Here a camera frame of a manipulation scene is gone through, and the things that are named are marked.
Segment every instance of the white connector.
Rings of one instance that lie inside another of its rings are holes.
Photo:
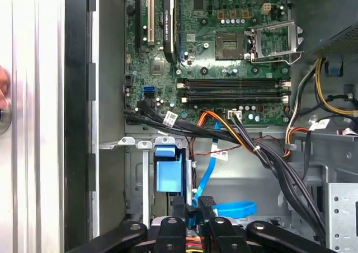
[[[242,111],[241,110],[228,110],[228,120],[231,120],[232,116],[236,116],[239,120],[242,119]]]

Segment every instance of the yellow wire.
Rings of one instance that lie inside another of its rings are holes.
[[[358,110],[347,111],[347,110],[337,109],[334,106],[331,106],[329,103],[327,103],[327,101],[324,99],[324,96],[323,96],[323,93],[322,93],[322,88],[321,88],[321,79],[320,79],[322,64],[323,64],[323,60],[320,59],[318,64],[316,65],[316,68],[315,68],[315,84],[316,84],[316,87],[317,87],[317,93],[318,93],[318,96],[319,96],[320,100],[331,111],[334,111],[334,112],[336,112],[338,114],[342,114],[342,115],[351,115],[351,116],[353,116],[356,112],[358,112]]]
[[[207,111],[207,113],[217,120],[219,120],[222,124],[225,125],[227,130],[233,135],[233,137],[240,143],[240,145],[244,146],[247,150],[252,152],[252,150],[246,145],[246,143],[241,139],[241,137],[236,133],[236,131],[231,127],[230,124],[228,124],[225,120],[223,120],[220,116],[218,116],[216,113],[212,111]]]
[[[201,250],[201,249],[187,249],[187,250],[185,250],[185,252],[201,252],[201,253],[204,253],[204,251]]]

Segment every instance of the sata port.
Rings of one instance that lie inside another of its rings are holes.
[[[144,86],[143,94],[145,97],[154,97],[156,94],[156,88],[154,86]]]

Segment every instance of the pcie slot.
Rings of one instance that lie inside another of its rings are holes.
[[[142,52],[142,0],[135,0],[135,48],[138,55]]]
[[[156,24],[154,22],[154,11],[155,11],[155,0],[148,0],[148,44],[154,45],[154,29],[156,27]]]
[[[175,0],[163,0],[163,51],[169,63],[176,62]]]

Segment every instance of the cable zip tie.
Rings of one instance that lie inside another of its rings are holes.
[[[256,151],[258,151],[260,148],[261,148],[260,146],[256,146],[256,148],[254,148],[252,151],[253,151],[253,152],[256,152]]]

